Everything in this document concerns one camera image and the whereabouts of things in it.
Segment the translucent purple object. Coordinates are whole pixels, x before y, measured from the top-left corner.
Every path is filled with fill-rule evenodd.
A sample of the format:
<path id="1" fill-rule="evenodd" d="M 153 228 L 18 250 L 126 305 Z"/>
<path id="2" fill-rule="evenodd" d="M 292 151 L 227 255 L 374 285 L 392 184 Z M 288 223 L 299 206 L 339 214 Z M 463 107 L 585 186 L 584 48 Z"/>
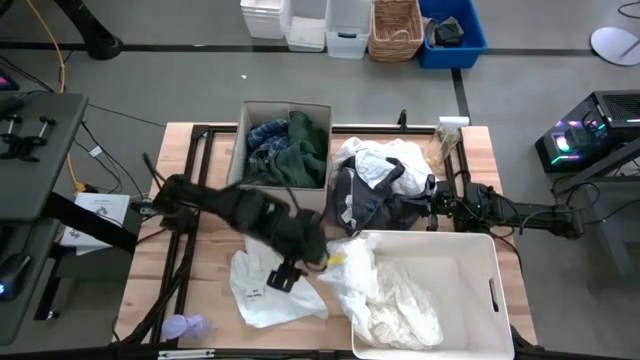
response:
<path id="1" fill-rule="evenodd" d="M 212 323 L 203 315 L 172 315 L 164 320 L 161 335 L 164 339 L 202 339 L 213 329 Z"/>

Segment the wicker basket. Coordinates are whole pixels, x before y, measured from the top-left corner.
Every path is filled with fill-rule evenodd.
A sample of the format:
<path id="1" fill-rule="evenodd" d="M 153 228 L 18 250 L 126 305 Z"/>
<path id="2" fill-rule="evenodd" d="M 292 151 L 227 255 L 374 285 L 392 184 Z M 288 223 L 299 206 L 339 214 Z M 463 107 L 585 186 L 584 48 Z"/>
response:
<path id="1" fill-rule="evenodd" d="M 424 28 L 418 0 L 373 0 L 370 57 L 396 63 L 414 57 L 424 44 Z"/>

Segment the grey side table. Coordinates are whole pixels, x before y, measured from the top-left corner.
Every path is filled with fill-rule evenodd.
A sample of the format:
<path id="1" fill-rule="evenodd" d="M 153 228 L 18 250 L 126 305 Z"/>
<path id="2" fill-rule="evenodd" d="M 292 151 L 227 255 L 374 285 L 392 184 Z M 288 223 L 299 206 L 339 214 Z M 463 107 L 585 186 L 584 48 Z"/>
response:
<path id="1" fill-rule="evenodd" d="M 615 276 L 640 282 L 640 138 L 559 178 L 551 193 L 582 193 L 585 230 L 597 241 L 593 255 Z"/>

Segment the white plastic bin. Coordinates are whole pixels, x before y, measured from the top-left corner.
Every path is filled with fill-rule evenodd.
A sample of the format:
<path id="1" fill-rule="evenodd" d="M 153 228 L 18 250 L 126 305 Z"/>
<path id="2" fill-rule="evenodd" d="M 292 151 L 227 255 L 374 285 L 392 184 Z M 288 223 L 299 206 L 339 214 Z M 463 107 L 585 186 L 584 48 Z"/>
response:
<path id="1" fill-rule="evenodd" d="M 240 0 L 240 8 L 253 38 L 273 40 L 284 38 L 281 27 L 284 0 Z"/>

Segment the dark green garment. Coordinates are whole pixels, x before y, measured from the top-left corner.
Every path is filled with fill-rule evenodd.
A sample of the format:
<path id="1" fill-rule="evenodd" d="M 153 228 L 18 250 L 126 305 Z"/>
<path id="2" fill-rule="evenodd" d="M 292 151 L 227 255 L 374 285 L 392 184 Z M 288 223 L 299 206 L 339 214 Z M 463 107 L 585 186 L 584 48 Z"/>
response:
<path id="1" fill-rule="evenodd" d="M 291 111 L 289 121 L 290 147 L 276 160 L 269 171 L 249 174 L 246 182 L 261 186 L 288 186 L 317 189 L 325 185 L 328 134 L 316 126 L 302 111 Z"/>

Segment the white paper booklet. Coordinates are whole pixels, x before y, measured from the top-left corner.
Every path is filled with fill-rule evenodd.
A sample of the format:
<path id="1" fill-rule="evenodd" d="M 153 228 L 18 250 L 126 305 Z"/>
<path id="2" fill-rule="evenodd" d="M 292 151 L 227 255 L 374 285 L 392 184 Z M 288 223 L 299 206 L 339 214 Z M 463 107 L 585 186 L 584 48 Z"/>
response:
<path id="1" fill-rule="evenodd" d="M 124 225 L 129 203 L 130 196 L 122 194 L 80 193 L 75 199 L 76 205 L 120 227 Z M 64 230 L 60 245 L 74 248 L 77 255 L 109 248 L 108 244 L 71 227 Z"/>

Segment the white perforated plastic basket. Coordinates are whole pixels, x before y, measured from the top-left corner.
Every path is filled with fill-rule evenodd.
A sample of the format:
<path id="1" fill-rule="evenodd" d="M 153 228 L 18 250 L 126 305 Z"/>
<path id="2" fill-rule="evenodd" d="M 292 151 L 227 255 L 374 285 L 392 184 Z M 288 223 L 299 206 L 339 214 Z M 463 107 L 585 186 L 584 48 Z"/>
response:
<path id="1" fill-rule="evenodd" d="M 372 347 L 352 338 L 365 360 L 513 360 L 515 350 L 493 239 L 486 234 L 367 230 L 378 260 L 406 269 L 435 298 L 441 344 L 426 351 Z"/>

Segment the black item in bin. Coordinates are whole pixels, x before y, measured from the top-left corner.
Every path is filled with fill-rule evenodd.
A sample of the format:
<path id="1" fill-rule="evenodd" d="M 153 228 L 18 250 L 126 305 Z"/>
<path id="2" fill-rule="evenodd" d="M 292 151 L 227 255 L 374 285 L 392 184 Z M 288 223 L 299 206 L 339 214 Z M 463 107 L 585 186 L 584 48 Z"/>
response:
<path id="1" fill-rule="evenodd" d="M 457 19 L 449 17 L 438 24 L 433 32 L 433 44 L 436 47 L 459 47 L 464 38 L 464 30 Z"/>

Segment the black stand foot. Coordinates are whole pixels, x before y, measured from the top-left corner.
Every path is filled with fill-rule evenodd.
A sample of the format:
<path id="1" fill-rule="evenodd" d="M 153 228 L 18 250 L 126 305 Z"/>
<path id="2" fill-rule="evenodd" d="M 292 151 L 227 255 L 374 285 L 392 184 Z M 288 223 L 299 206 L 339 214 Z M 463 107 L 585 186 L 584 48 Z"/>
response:
<path id="1" fill-rule="evenodd" d="M 115 58 L 123 50 L 122 40 L 110 32 L 83 0 L 54 0 L 83 39 L 85 51 L 94 60 Z"/>

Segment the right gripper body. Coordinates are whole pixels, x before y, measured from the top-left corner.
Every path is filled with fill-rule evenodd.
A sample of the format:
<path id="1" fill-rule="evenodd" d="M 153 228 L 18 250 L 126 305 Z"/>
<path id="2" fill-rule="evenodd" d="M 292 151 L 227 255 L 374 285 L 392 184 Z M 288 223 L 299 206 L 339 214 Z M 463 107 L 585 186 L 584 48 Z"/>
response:
<path id="1" fill-rule="evenodd" d="M 446 216 L 453 221 L 456 232 L 466 231 L 467 217 L 463 210 L 463 200 L 456 195 L 449 181 L 437 181 L 429 174 L 425 183 L 427 196 L 427 231 L 436 231 L 439 227 L 438 217 Z"/>

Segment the round white base plate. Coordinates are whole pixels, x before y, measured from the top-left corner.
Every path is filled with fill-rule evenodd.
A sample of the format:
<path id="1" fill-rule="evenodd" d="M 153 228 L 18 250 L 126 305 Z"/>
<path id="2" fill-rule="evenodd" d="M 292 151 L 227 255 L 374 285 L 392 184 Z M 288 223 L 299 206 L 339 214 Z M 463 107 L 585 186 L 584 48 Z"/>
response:
<path id="1" fill-rule="evenodd" d="M 602 27 L 590 36 L 593 51 L 618 66 L 640 65 L 640 37 L 617 27 Z"/>

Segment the black support bar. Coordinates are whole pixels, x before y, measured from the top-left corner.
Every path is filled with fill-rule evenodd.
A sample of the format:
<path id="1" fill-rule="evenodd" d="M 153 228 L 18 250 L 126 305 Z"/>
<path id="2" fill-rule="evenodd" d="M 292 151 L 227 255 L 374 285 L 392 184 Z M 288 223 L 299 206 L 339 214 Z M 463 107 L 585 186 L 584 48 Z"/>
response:
<path id="1" fill-rule="evenodd" d="M 63 225 L 83 232 L 115 248 L 130 254 L 135 252 L 137 236 L 122 225 L 110 222 L 99 215 L 76 205 L 71 200 L 52 192 L 42 212 L 44 218 L 60 221 Z"/>

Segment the thin white garment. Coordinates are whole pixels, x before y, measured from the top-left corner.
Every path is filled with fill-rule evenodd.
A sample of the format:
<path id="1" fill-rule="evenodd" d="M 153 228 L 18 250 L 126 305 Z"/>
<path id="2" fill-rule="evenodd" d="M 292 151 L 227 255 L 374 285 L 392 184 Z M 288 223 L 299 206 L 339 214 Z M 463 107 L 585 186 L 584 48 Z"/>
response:
<path id="1" fill-rule="evenodd" d="M 318 276 L 337 298 L 353 334 L 373 347 L 423 351 L 444 341 L 433 294 L 419 286 L 406 266 L 377 255 L 372 235 L 332 241 L 330 255 L 346 254 Z"/>

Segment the clear plastic bottle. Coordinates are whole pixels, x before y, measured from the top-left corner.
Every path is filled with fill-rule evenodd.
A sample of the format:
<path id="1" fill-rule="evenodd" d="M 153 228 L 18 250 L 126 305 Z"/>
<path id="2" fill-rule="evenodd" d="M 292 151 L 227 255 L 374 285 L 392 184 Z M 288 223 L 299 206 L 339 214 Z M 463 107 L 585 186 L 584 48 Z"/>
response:
<path id="1" fill-rule="evenodd" d="M 470 124 L 467 116 L 440 116 L 433 137 L 425 151 L 425 159 L 432 170 L 443 165 L 461 139 L 461 129 Z"/>

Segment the blue plastic bin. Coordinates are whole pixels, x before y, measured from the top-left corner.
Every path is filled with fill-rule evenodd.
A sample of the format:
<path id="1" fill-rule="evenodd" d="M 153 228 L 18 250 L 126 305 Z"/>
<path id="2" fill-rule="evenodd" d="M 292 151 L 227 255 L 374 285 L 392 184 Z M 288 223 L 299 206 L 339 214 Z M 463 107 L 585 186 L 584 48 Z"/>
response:
<path id="1" fill-rule="evenodd" d="M 472 0 L 419 0 L 421 15 L 438 25 L 452 17 L 461 27 L 461 43 L 445 47 L 431 45 L 425 35 L 419 64 L 424 69 L 472 68 L 487 50 L 484 32 Z"/>

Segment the clear plastic bin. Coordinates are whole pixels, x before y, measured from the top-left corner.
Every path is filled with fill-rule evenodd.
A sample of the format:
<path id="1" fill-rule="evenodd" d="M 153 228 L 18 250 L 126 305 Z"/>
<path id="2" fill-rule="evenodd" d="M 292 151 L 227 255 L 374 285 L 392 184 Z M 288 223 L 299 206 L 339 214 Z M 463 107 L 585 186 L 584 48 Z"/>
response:
<path id="1" fill-rule="evenodd" d="M 328 0 L 283 0 L 281 29 L 292 52 L 322 52 Z"/>
<path id="2" fill-rule="evenodd" d="M 329 57 L 362 59 L 372 28 L 372 0 L 327 0 L 326 47 Z"/>

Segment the silver metal bracket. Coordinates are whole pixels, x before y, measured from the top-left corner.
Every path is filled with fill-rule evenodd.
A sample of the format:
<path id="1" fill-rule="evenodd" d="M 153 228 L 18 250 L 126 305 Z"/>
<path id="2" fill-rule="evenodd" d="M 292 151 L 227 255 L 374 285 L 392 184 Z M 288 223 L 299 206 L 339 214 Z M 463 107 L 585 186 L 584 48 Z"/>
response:
<path id="1" fill-rule="evenodd" d="M 159 351 L 157 360 L 208 360 L 215 356 L 214 349 L 176 349 Z"/>

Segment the blue plaid shirt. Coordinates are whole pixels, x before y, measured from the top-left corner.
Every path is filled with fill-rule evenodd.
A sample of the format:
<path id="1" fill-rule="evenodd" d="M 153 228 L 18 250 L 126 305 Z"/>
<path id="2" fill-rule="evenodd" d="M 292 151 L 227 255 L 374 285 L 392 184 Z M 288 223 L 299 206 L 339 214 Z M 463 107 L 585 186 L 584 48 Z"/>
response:
<path id="1" fill-rule="evenodd" d="M 289 121 L 278 118 L 253 127 L 246 136 L 246 145 L 248 173 L 269 171 L 290 147 Z"/>

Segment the black device blue light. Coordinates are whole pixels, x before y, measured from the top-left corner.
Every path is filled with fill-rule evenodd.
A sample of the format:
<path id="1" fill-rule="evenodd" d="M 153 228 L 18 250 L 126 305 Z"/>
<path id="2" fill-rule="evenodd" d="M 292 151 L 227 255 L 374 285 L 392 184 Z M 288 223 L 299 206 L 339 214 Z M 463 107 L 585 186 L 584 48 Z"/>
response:
<path id="1" fill-rule="evenodd" d="M 30 263 L 28 254 L 18 253 L 0 264 L 0 301 L 14 300 L 20 294 Z"/>

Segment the black metal table frame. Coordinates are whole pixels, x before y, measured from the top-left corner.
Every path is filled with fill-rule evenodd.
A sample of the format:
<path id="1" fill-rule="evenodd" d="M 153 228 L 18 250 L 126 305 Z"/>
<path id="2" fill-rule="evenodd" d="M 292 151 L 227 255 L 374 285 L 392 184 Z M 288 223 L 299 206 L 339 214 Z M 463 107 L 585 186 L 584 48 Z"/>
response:
<path id="1" fill-rule="evenodd" d="M 186 174 L 212 187 L 227 181 L 237 126 L 234 123 L 170 123 L 158 155 L 164 175 Z M 232 255 L 242 236 L 219 217 L 202 214 L 189 233 L 164 232 L 157 218 L 144 222 L 133 255 L 114 338 L 121 347 L 179 346 L 221 349 L 346 350 L 350 330 L 324 285 L 317 287 L 329 307 L 326 320 L 311 316 L 256 329 L 245 325 L 229 286 Z M 161 338 L 161 325 L 174 314 L 202 314 L 216 329 L 204 340 Z"/>

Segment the white shirt with label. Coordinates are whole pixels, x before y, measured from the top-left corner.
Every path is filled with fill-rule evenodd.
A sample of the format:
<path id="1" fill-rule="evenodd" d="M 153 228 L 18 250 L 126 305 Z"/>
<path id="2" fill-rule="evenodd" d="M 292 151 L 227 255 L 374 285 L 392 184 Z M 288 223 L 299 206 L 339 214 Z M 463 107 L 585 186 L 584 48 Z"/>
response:
<path id="1" fill-rule="evenodd" d="M 308 316 L 328 318 L 324 300 L 304 277 L 289 293 L 268 286 L 267 279 L 282 257 L 249 236 L 244 237 L 244 244 L 245 250 L 231 259 L 229 284 L 247 325 L 266 328 Z"/>

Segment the crumpled white shirt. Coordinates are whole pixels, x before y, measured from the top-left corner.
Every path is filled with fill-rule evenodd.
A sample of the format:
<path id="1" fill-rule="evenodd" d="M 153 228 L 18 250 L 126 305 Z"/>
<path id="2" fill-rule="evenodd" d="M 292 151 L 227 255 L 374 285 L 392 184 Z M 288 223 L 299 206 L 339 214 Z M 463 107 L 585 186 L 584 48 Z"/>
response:
<path id="1" fill-rule="evenodd" d="M 352 136 L 333 153 L 330 184 L 333 184 L 338 175 L 340 165 L 352 156 L 356 160 L 356 173 L 370 188 L 378 185 L 395 168 L 387 158 L 399 160 L 405 171 L 391 183 L 391 187 L 394 193 L 401 195 L 421 193 L 427 177 L 433 173 L 420 146 L 415 142 L 396 138 L 380 143 Z"/>

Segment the grey fabric storage box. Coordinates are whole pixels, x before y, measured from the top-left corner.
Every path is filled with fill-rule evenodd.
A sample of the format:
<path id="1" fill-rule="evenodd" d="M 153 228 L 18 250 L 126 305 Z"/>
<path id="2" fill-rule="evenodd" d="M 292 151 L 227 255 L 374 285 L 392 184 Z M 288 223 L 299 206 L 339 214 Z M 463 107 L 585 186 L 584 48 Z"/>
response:
<path id="1" fill-rule="evenodd" d="M 246 135 L 254 126 L 261 125 L 269 120 L 287 118 L 291 111 L 305 112 L 312 122 L 324 129 L 328 134 L 327 168 L 325 185 L 322 188 L 296 188 L 288 186 L 261 186 L 247 183 L 245 175 L 245 161 L 247 159 Z M 227 183 L 241 183 L 244 187 L 255 187 L 282 200 L 290 199 L 286 189 L 290 188 L 300 206 L 323 212 L 326 203 L 326 193 L 329 173 L 331 170 L 330 145 L 332 137 L 332 109 L 327 105 L 299 103 L 291 101 L 246 101 L 241 108 L 241 115 L 236 131 L 236 140 L 232 151 L 231 163 L 227 176 Z"/>

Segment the dark grey desk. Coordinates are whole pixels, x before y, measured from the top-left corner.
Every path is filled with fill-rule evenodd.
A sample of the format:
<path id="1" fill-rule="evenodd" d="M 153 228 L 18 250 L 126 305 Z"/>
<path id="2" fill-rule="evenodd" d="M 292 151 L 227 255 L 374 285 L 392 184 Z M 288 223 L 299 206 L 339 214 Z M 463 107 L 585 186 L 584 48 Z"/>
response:
<path id="1" fill-rule="evenodd" d="M 0 134 L 8 131 L 9 122 L 4 118 L 11 114 L 23 119 L 13 129 L 20 137 L 37 136 L 41 116 L 57 121 L 45 132 L 48 143 L 32 151 L 38 163 L 0 159 L 0 222 L 32 222 L 41 215 L 87 105 L 88 98 L 81 94 L 0 94 Z M 7 150 L 8 145 L 0 140 L 0 153 Z"/>

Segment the computer case with lights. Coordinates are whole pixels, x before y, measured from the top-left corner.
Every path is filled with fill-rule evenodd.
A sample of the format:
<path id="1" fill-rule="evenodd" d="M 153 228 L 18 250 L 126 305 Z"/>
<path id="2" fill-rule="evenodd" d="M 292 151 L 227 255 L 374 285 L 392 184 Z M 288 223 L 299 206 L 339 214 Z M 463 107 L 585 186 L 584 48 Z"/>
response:
<path id="1" fill-rule="evenodd" d="M 546 131 L 535 149 L 547 173 L 583 170 L 640 138 L 640 90 L 594 91 Z"/>

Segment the dark grey garment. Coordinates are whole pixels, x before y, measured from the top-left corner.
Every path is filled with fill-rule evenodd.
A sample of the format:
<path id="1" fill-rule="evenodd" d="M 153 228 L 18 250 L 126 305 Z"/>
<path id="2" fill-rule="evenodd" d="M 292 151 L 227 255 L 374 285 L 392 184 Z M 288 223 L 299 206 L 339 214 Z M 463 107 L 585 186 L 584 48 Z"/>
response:
<path id="1" fill-rule="evenodd" d="M 394 193 L 391 183 L 405 171 L 399 160 L 387 158 L 395 168 L 378 185 L 370 188 L 355 170 L 352 156 L 339 167 L 327 204 L 328 213 L 349 235 L 362 230 L 408 230 L 426 215 L 406 211 L 409 204 L 427 207 L 423 201 L 407 201 L 406 196 Z"/>

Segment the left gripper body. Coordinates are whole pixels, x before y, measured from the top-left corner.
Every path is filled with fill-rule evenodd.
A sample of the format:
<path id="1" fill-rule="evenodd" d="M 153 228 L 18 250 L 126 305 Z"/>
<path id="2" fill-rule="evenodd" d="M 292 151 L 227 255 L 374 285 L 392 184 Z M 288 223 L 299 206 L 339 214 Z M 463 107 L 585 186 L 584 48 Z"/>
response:
<path id="1" fill-rule="evenodd" d="M 294 262 L 327 265 L 322 260 L 328 242 L 322 220 L 323 216 L 316 211 L 297 212 L 294 224 L 298 225 L 298 232 L 294 236 L 294 248 L 289 254 Z"/>

